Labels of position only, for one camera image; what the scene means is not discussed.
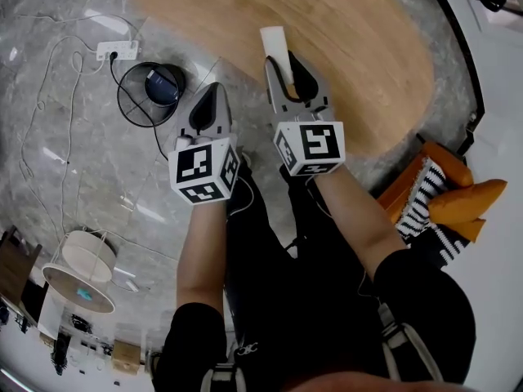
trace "gray marble floor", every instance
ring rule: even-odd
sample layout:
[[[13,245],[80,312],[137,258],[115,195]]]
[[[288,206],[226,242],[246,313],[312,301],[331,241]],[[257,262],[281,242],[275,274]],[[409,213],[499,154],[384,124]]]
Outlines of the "gray marble floor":
[[[476,108],[463,55],[436,0],[401,1],[431,48],[436,92],[421,127],[390,153],[347,159],[367,189],[413,157],[419,147],[416,131],[457,148]],[[79,40],[66,38],[58,44],[42,85],[49,56],[60,39],[78,36],[90,47],[100,41],[138,39],[141,60],[170,62],[186,71],[188,90],[179,109],[202,85],[222,82],[238,123],[239,143],[253,155],[254,178],[271,224],[282,243],[293,239],[293,217],[277,171],[270,107],[261,85],[198,43],[187,42],[148,18],[132,0],[0,0],[0,5],[0,227],[15,224],[30,242],[41,243],[46,252],[42,261],[49,259],[64,232],[82,226],[107,229],[139,244],[108,237],[118,250],[117,266],[136,275],[140,292],[110,286],[116,313],[87,316],[106,336],[114,335],[119,323],[141,330],[143,339],[163,332],[165,315],[175,306],[175,269],[190,208],[170,189],[167,163],[159,155],[153,132],[134,127],[120,115],[107,65],[97,74],[82,76],[71,99],[77,79],[71,67],[73,54],[83,54],[84,71],[98,67]],[[130,25],[114,17],[59,23],[23,17],[70,20],[96,13],[122,16]],[[117,75],[131,65],[117,63]],[[166,151],[173,144],[175,121],[158,129]],[[27,167],[21,162],[22,149]]]

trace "power strip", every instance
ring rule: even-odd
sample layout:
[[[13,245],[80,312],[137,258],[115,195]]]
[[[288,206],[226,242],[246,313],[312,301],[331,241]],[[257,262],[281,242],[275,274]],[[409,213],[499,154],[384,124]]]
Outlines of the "power strip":
[[[138,41],[100,42],[96,48],[98,61],[109,60],[111,52],[117,52],[117,60],[135,60],[141,52]]]

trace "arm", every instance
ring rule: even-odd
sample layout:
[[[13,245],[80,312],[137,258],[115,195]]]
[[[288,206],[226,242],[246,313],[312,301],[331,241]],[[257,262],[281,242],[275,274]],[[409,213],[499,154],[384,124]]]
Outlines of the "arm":
[[[330,214],[373,279],[380,263],[406,247],[378,202],[345,166],[315,178]]]
[[[197,302],[223,315],[226,203],[195,206],[177,271],[177,307]]]

